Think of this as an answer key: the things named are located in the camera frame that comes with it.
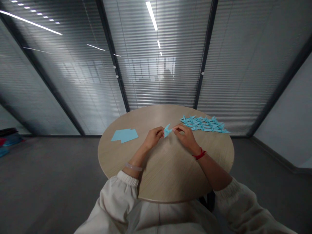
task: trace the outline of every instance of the floor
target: floor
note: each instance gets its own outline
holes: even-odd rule
[[[28,138],[0,158],[0,233],[73,233],[107,178],[99,138]],[[231,174],[276,220],[312,232],[312,176],[292,174],[250,139],[233,139]],[[216,212],[224,233],[231,233]]]

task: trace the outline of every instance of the hand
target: hand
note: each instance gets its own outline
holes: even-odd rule
[[[196,142],[193,132],[190,128],[183,124],[178,124],[172,128],[172,131],[179,138],[182,145],[187,148],[193,155],[200,155],[202,153],[201,148]]]
[[[149,130],[142,146],[145,146],[148,150],[152,149],[155,145],[157,145],[159,139],[163,137],[163,130],[163,127],[157,127]]]

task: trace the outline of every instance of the blue origami paper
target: blue origami paper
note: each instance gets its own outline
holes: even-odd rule
[[[168,128],[169,128],[169,125],[170,125],[170,124],[168,124],[167,127],[165,127],[165,129],[164,129],[165,138],[169,135],[169,133],[172,132],[172,129],[170,129],[170,130],[168,129]]]
[[[198,117],[196,118],[196,115],[189,116],[189,118],[186,118],[185,115],[183,115],[183,118],[180,119],[180,121],[187,127],[191,128],[192,131],[195,130],[202,130],[205,132],[220,132],[220,133],[230,133],[227,129],[224,128],[224,123],[220,123],[217,121],[217,118],[214,116],[212,119],[208,119],[207,115],[205,118]]]
[[[121,129],[116,130],[111,141],[121,140],[121,143],[125,143],[127,141],[138,138],[137,131],[135,129]]]

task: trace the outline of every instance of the red string bracelet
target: red string bracelet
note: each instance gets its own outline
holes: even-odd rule
[[[202,158],[205,155],[205,153],[207,153],[207,151],[203,151],[201,148],[201,154],[198,156],[195,156],[195,155],[193,155],[193,156],[195,157],[196,160],[199,160],[200,158]]]

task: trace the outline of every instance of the round wooden table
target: round wooden table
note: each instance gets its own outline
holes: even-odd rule
[[[98,145],[98,159],[108,178],[123,169],[150,129],[158,126],[169,129],[180,123],[185,115],[205,117],[206,114],[192,108],[176,105],[155,105],[128,112],[116,119],[103,133]],[[136,129],[138,138],[121,143],[111,141],[116,130]],[[228,134],[193,131],[198,144],[227,172],[234,161],[234,147]],[[174,203],[189,201],[211,191],[202,169],[192,155],[171,132],[147,155],[138,198],[149,202]]]

